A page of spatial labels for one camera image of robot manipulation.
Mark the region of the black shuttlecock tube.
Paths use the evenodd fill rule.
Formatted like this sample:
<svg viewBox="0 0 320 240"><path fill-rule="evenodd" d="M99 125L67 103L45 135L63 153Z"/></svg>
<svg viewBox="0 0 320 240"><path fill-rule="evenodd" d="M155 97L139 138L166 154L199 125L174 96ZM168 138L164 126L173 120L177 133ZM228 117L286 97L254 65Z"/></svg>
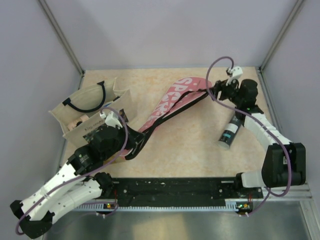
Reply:
<svg viewBox="0 0 320 240"><path fill-rule="evenodd" d="M242 124L243 121L239 119L234 112L228 124L225 125L225 128L217 142L218 146L224 150L229 150Z"/></svg>

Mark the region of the pink racket cover bag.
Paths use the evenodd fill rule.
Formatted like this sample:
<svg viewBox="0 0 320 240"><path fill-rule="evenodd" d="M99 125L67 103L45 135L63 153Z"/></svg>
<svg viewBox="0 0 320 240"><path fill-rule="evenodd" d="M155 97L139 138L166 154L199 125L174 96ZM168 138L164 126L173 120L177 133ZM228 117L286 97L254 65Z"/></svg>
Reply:
<svg viewBox="0 0 320 240"><path fill-rule="evenodd" d="M212 87L203 77L188 76L175 81L164 94L146 122L138 129L144 139L136 147L121 154L124 160L135 158L146 145L152 133L164 122L189 109L208 96L207 88Z"/></svg>

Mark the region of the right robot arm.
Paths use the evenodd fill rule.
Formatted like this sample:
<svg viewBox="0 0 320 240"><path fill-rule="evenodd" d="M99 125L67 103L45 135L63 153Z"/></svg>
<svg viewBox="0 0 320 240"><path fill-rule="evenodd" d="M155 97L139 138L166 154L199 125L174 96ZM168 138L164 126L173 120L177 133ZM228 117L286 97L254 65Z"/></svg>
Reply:
<svg viewBox="0 0 320 240"><path fill-rule="evenodd" d="M256 104L258 84L252 79L242 82L219 80L211 88L219 100L229 100L235 105L229 123L225 126L218 144L229 149L241 127L249 130L265 150L262 168L236 175L233 192L245 198L252 188L300 186L306 182L306 148L284 137L266 118Z"/></svg>

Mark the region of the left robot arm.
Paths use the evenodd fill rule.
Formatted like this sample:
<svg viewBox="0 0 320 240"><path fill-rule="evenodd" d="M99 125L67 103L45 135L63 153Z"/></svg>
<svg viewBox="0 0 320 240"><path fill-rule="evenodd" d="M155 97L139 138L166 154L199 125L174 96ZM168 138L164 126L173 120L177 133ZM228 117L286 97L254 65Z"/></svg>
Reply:
<svg viewBox="0 0 320 240"><path fill-rule="evenodd" d="M130 127L102 125L90 133L89 143L76 149L60 170L36 193L10 204L19 219L16 232L36 239L64 215L114 191L108 173L93 174L121 150L135 153L147 140L146 133Z"/></svg>

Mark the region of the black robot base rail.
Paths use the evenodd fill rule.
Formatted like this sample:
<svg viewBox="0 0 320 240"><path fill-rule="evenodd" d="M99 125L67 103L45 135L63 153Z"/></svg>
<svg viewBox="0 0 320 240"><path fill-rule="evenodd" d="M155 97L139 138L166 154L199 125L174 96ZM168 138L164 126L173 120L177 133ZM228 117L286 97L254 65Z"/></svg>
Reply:
<svg viewBox="0 0 320 240"><path fill-rule="evenodd" d="M234 177L164 177L112 180L97 199L117 200L120 207L220 207L225 199L261 199L258 187L236 188Z"/></svg>

